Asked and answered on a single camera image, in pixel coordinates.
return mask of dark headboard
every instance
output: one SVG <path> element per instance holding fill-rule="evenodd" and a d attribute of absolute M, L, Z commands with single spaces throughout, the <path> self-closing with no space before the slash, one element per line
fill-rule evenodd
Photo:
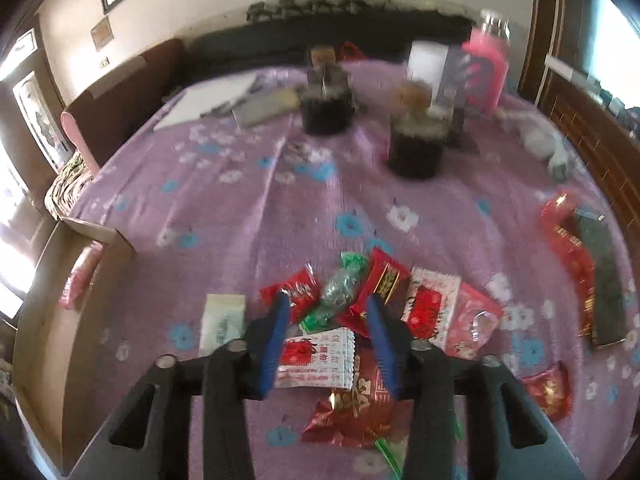
<path fill-rule="evenodd" d="M 399 62 L 413 40 L 461 44 L 473 21 L 436 10 L 366 10 L 357 14 L 315 14 L 249 23 L 210 32 L 190 44 L 186 81 L 274 65 L 300 65 L 309 48 L 354 43 L 367 57 Z"/>

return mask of red packet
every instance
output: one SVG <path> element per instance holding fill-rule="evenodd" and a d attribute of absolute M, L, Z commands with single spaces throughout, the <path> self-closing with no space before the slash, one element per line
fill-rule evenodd
<path fill-rule="evenodd" d="M 542 227 L 553 252 L 574 280 L 582 301 L 581 336 L 591 336 L 595 304 L 595 263 L 589 251 L 575 237 L 572 225 L 577 201 L 571 193 L 562 193 L 549 201 L 540 214 Z"/>
<path fill-rule="evenodd" d="M 396 402 L 382 383 L 371 349 L 360 349 L 354 359 L 353 387 L 334 390 L 319 400 L 303 442 L 327 442 L 334 446 L 369 447 L 391 430 Z"/>
<path fill-rule="evenodd" d="M 286 282 L 266 286 L 260 291 L 260 296 L 265 305 L 270 305 L 276 293 L 280 291 L 284 292 L 291 302 L 291 322 L 299 323 L 318 302 L 320 283 L 316 280 L 311 265 L 306 264 Z"/>
<path fill-rule="evenodd" d="M 353 332 L 346 328 L 285 339 L 276 388 L 351 389 L 354 355 Z"/>
<path fill-rule="evenodd" d="M 364 337 L 369 337 L 366 323 L 367 298 L 373 293 L 379 293 L 384 303 L 387 304 L 399 282 L 409 276 L 409 271 L 405 266 L 379 247 L 374 247 L 369 257 L 371 270 L 360 289 L 358 299 L 345 313 L 338 316 L 338 322 L 341 325 Z"/>
<path fill-rule="evenodd" d="M 572 395 L 569 372 L 557 362 L 546 372 L 526 377 L 520 382 L 536 400 L 551 422 L 557 422 L 571 413 Z"/>
<path fill-rule="evenodd" d="M 500 324 L 502 309 L 471 285 L 460 286 L 453 319 L 445 338 L 444 352 L 453 357 L 475 359 Z"/>

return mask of white packet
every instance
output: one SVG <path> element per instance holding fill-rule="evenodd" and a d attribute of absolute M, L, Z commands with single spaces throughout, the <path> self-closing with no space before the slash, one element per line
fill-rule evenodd
<path fill-rule="evenodd" d="M 200 326 L 200 357 L 242 337 L 245 306 L 242 294 L 207 294 Z"/>

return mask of green candy wrapper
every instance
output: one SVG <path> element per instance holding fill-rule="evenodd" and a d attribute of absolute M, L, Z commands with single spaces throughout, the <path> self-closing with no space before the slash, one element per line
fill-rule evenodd
<path fill-rule="evenodd" d="M 334 316 L 343 312 L 358 295 L 360 279 L 366 275 L 369 258 L 364 254 L 345 251 L 340 254 L 342 267 L 324 284 L 320 304 L 300 322 L 306 334 L 327 330 Z"/>

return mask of cardboard box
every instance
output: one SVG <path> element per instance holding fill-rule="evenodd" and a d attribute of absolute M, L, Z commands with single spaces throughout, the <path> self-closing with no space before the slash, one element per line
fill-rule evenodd
<path fill-rule="evenodd" d="M 66 309 L 58 304 L 66 279 L 93 240 L 104 244 L 100 263 L 76 308 Z M 85 413 L 102 314 L 134 252 L 114 229 L 62 218 L 22 306 L 13 362 L 15 399 L 26 429 L 64 476 L 97 430 L 89 427 Z"/>

